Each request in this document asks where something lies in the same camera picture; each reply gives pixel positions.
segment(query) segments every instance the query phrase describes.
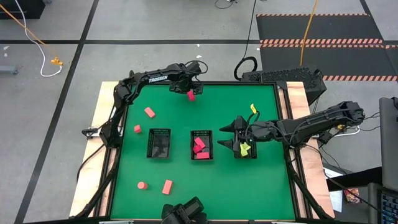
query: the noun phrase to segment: green table surface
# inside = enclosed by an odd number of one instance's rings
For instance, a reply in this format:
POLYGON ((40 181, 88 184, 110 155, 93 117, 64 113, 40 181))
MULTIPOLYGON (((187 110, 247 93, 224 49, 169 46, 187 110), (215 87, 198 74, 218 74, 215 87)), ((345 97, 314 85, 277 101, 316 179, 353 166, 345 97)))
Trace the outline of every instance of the green table surface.
POLYGON ((257 159, 234 159, 232 151, 217 140, 231 139, 220 127, 237 115, 245 119, 254 103, 260 119, 278 119, 271 85, 205 85, 203 94, 189 101, 187 95, 169 92, 167 85, 142 89, 129 107, 111 218, 158 219, 165 203, 186 203, 197 196, 213 220, 292 220, 294 210, 282 144, 257 144, 257 159), (150 119, 144 109, 151 107, 150 119), (134 132, 141 125, 142 133, 134 132), (170 128, 168 159, 147 159, 150 128, 170 128), (213 160, 192 161, 190 131, 213 131, 213 160), (170 195, 162 194, 165 180, 172 180, 170 195), (137 188, 144 181, 147 190, 137 188))

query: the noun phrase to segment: gray floor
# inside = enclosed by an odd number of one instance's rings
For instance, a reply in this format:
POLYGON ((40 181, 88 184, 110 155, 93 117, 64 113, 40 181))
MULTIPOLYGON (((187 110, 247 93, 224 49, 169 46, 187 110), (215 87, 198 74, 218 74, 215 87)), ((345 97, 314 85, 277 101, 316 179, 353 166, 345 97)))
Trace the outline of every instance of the gray floor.
MULTIPOLYGON (((42 39, 78 40, 93 0, 53 0, 40 20, 28 27, 42 39)), ((99 0, 88 39, 245 39, 253 0, 217 10, 213 0, 99 0)), ((368 0, 383 37, 398 40, 395 0, 368 0)), ((313 0, 257 1, 258 13, 310 13, 313 0)), ((320 0, 318 13, 363 13, 358 0, 320 0)), ((25 39, 13 21, 0 21, 0 39, 25 39)), ((256 22, 252 39, 258 39, 256 22)), ((33 171, 45 133, 57 104, 76 45, 54 46, 65 62, 61 75, 42 78, 41 54, 35 45, 0 45, 0 64, 17 64, 20 74, 0 76, 0 223, 12 223, 33 171)), ((248 55, 259 59, 257 45, 248 55)), ((91 124, 100 83, 127 77, 135 71, 162 68, 199 55, 209 65, 202 80, 232 80, 233 69, 243 56, 244 45, 86 45, 55 130, 43 171, 25 222, 67 218, 86 140, 80 134, 91 124)), ((50 64, 46 73, 56 69, 50 64)), ((242 72, 251 69, 245 65, 242 72)), ((328 91, 317 110, 343 100, 357 101, 373 114, 378 98, 397 96, 396 82, 327 82, 328 91)), ((368 120, 362 128, 377 126, 368 120)), ((379 131, 332 140, 325 149, 348 170, 358 171, 381 163, 379 131)))

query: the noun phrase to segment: metal frame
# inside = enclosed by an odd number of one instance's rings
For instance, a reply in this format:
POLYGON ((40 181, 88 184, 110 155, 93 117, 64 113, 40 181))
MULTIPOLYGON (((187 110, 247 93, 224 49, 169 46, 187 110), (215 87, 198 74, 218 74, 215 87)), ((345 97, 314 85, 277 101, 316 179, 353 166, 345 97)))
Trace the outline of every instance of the metal frame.
MULTIPOLYGON (((258 86, 258 85, 272 85, 274 87, 274 95, 275 95, 275 102, 277 105, 277 111, 278 111, 278 117, 279 119, 283 119, 282 117, 282 109, 281 109, 281 102, 280 102, 280 97, 279 97, 279 86, 276 84, 276 82, 266 82, 266 83, 253 83, 253 82, 219 82, 219 81, 210 81, 210 82, 202 82, 204 85, 219 85, 219 86, 223 86, 223 85, 253 85, 253 86, 258 86)), ((163 83, 155 83, 153 85, 168 85, 167 82, 163 82, 163 83)), ((285 98, 285 104, 286 104, 286 109, 287 109, 287 114, 289 116, 289 118, 292 118, 292 109, 290 107, 290 100, 289 100, 289 96, 287 93, 287 90, 283 89, 284 92, 284 98, 285 98)), ((126 108, 125 112, 124 112, 124 116, 122 119, 122 127, 125 127, 126 125, 126 121, 127 121, 127 114, 128 114, 128 110, 129 107, 126 108)), ((287 146, 284 144, 283 145, 284 150, 289 150, 287 148, 287 146)), ((119 147, 116 149, 116 156, 119 157, 121 156, 121 151, 122 151, 122 147, 119 147)), ((110 159, 110 155, 111 155, 111 149, 108 149, 106 152, 106 156, 104 159, 104 166, 103 169, 101 171, 101 180, 100 183, 102 183, 102 180, 106 177, 107 171, 108 171, 108 167, 109 167, 109 159, 110 159)), ((305 178, 304 178, 304 173, 303 173, 303 165, 302 165, 302 161, 301 161, 301 156, 300 156, 300 152, 296 151, 295 152, 295 157, 297 157, 296 161, 297 161, 297 169, 298 169, 298 173, 300 176, 301 181, 303 181, 303 183, 305 184, 305 178)), ((290 154, 286 155, 285 159, 289 159, 290 158, 290 154)), ((116 167, 116 173, 118 173, 118 169, 119 169, 119 165, 117 165, 116 167)), ((292 205, 293 205, 293 210, 294 210, 294 214, 295 214, 295 218, 300 218, 300 210, 299 210, 299 203, 297 200, 297 192, 296 192, 296 188, 295 188, 295 182, 292 179, 292 176, 289 172, 287 172, 288 175, 288 180, 289 180, 289 185, 290 185, 290 193, 291 193, 291 197, 292 197, 292 205)), ((117 181, 118 175, 115 176, 115 178, 111 181, 110 183, 110 189, 109 189, 109 197, 108 197, 108 203, 106 206, 106 216, 110 217, 111 216, 111 211, 112 211, 112 206, 113 206, 113 197, 114 197, 114 191, 116 188, 116 181, 117 181)), ((97 206, 95 208, 95 214, 94 215, 99 215, 99 208, 101 205, 101 199, 99 199, 97 206)), ((308 202, 305 202, 305 209, 307 212, 307 217, 312 217, 312 213, 311 213, 311 209, 310 206, 308 204, 308 202)), ((159 223, 158 220, 135 220, 135 223, 159 223)), ((236 222, 232 222, 232 221, 216 221, 216 220, 212 220, 210 221, 211 223, 222 223, 225 224, 226 222, 228 223, 242 223, 242 221, 236 221, 236 222)), ((256 221, 256 223, 268 223, 268 222, 261 222, 261 221, 256 221)))

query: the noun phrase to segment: black basket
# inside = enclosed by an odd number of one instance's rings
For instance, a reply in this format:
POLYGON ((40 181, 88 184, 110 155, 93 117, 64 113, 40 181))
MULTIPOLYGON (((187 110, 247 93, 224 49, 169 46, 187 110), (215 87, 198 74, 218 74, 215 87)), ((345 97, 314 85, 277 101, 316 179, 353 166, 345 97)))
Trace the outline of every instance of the black basket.
POLYGON ((241 157, 241 151, 239 148, 238 152, 234 152, 234 158, 235 159, 257 159, 257 144, 255 142, 252 142, 252 145, 250 145, 250 146, 251 146, 251 148, 248 150, 247 156, 241 157))
POLYGON ((171 132, 172 130, 168 128, 151 128, 149 130, 147 158, 169 158, 171 132))
POLYGON ((210 130, 191 131, 191 159, 195 161, 208 161, 213 159, 213 133, 210 130), (193 152, 193 147, 195 145, 194 140, 197 137, 205 143, 206 146, 201 151, 209 152, 209 159, 197 159, 196 154, 193 152))

